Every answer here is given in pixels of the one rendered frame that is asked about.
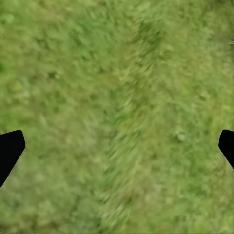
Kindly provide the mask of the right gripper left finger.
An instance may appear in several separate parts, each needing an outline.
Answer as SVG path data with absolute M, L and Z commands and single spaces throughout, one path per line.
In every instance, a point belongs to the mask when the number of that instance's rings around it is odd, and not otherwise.
M 21 130 L 0 135 L 0 188 L 25 149 Z

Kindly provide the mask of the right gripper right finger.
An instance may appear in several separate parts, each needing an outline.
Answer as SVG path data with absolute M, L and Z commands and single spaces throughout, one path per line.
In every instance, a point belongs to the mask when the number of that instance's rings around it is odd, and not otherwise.
M 218 146 L 234 169 L 234 132 L 222 130 Z

